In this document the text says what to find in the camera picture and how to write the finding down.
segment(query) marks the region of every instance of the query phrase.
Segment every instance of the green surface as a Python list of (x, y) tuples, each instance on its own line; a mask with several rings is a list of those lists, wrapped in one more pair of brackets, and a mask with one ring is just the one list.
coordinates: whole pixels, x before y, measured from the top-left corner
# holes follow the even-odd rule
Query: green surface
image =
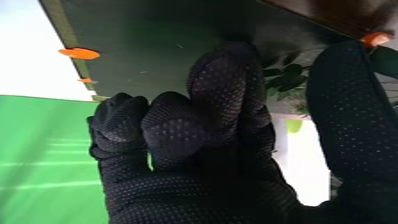
[(287, 120), (289, 133), (298, 134), (303, 129), (303, 120)]
[(95, 103), (0, 96), (0, 223), (107, 223), (86, 117)]

